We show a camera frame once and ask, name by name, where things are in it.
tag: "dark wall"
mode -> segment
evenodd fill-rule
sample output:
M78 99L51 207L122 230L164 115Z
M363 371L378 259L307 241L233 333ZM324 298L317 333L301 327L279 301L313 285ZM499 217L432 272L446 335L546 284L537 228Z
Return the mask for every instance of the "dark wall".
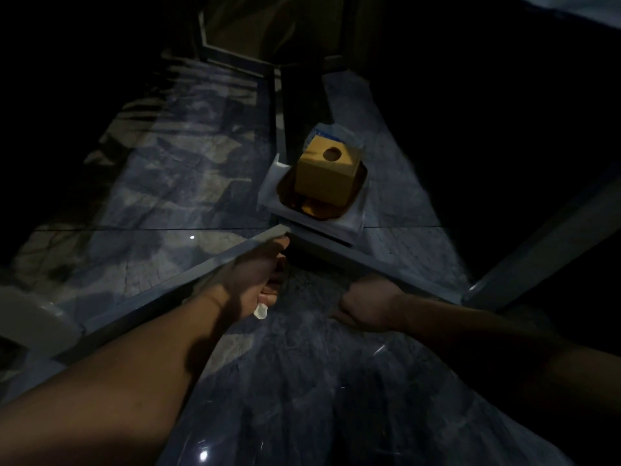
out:
M24 0L12 17L3 264L58 204L163 48L158 0Z
M621 31L521 0L388 0L382 115L481 276L618 159Z

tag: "tissue box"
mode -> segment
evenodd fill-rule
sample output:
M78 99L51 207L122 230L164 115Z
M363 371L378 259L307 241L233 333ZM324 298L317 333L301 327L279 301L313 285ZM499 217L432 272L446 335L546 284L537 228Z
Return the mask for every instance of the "tissue box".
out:
M296 193L345 206L360 165L361 151L315 135L296 169Z

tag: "marble tile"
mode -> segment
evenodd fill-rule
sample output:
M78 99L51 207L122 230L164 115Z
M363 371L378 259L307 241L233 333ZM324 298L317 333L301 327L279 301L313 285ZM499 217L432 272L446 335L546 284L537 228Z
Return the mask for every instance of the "marble tile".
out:
M13 259L12 271L84 323L260 232L38 231Z
M40 228L267 228L256 194L274 154L269 101L264 79L164 62Z
M458 292L472 285L468 268L441 227L366 228L355 248Z
M323 84L334 122L365 142L363 161L377 201L367 226L439 226L430 197L384 123L368 82L346 71L324 75Z
M157 465L571 464L415 340L328 319L348 283L293 267L268 317L227 333L243 346L223 338Z

